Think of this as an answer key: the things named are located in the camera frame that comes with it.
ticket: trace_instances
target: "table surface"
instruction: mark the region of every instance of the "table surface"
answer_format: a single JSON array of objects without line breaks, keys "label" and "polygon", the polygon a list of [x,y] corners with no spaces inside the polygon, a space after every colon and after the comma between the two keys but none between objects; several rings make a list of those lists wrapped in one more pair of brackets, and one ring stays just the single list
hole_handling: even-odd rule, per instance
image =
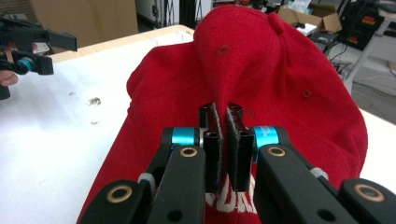
[{"label": "table surface", "polygon": [[[20,76],[0,101],[0,222],[75,223],[126,118],[131,72],[152,48],[192,33],[178,25],[67,51],[51,56],[53,76]],[[362,114],[370,146],[361,176],[396,192],[396,126]]]}]

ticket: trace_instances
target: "cardboard box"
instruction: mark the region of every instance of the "cardboard box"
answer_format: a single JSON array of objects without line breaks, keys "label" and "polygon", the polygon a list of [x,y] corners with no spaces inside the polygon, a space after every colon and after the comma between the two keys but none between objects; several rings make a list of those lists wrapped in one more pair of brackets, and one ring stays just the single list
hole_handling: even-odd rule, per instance
[{"label": "cardboard box", "polygon": [[316,25],[318,31],[338,32],[342,29],[340,19],[334,6],[310,4],[309,8],[313,9],[312,15],[294,11],[285,6],[280,7],[277,14],[283,21],[289,24],[299,22],[302,24],[309,23]]},{"label": "cardboard box", "polygon": [[74,35],[79,48],[138,33],[133,0],[30,2],[43,27]]}]

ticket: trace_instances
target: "black equipment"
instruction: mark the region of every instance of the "black equipment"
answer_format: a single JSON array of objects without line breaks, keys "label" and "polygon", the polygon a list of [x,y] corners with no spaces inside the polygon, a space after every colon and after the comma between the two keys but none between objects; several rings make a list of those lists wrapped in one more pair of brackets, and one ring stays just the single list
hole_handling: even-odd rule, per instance
[{"label": "black equipment", "polygon": [[[388,189],[357,178],[338,191],[285,129],[245,127],[243,108],[234,104],[226,119],[230,182],[247,191],[251,163],[258,163],[253,202],[262,223],[394,223],[396,196]],[[222,146],[216,105],[203,105],[199,128],[166,128],[138,181],[105,186],[80,223],[204,223],[205,193],[219,193]]]},{"label": "black equipment", "polygon": [[[43,29],[40,25],[28,21],[0,17],[0,41],[3,48],[8,43],[15,43],[18,50],[13,50],[14,63],[7,60],[7,55],[0,51],[0,70],[13,71],[19,75],[36,72],[39,75],[52,75],[52,59],[33,54],[32,43],[45,42],[53,47],[77,51],[77,40],[73,35],[56,33]],[[0,86],[0,100],[10,97],[8,87]]]}]

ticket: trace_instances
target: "baseball cap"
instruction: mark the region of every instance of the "baseball cap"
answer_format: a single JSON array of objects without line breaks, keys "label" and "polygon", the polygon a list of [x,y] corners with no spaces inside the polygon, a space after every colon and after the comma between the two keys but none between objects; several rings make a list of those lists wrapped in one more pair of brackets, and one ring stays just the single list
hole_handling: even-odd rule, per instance
[{"label": "baseball cap", "polygon": [[[222,127],[229,103],[244,108],[247,127],[283,127],[337,188],[358,177],[365,160],[364,120],[337,72],[314,43],[275,13],[214,8],[192,42],[151,50],[132,72],[127,91],[127,118],[80,216],[105,185],[136,181],[146,171],[164,128],[198,127],[199,107],[210,102]],[[228,178],[223,184],[220,195],[206,194],[205,223],[260,223],[252,191],[232,191]]]}]

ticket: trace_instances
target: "floor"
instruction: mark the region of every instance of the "floor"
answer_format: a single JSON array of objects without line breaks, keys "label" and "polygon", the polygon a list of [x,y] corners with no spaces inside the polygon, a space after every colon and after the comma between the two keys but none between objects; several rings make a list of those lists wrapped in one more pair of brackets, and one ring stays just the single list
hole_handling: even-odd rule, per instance
[{"label": "floor", "polygon": [[[330,4],[338,8],[341,1],[322,0],[312,2]],[[138,29],[139,33],[143,33],[152,30],[153,25],[149,21],[138,17]],[[332,57],[331,55],[340,52],[344,47],[343,44],[335,46],[329,58]],[[349,60],[352,59],[352,62],[356,61],[360,54],[360,50],[351,47],[346,48],[344,53]],[[385,78],[387,86],[378,85],[376,80],[371,77]],[[396,125],[396,71],[389,69],[384,60],[370,60],[369,65],[366,64],[359,71],[356,79],[357,81],[352,87],[352,98],[357,105],[361,109]]]}]

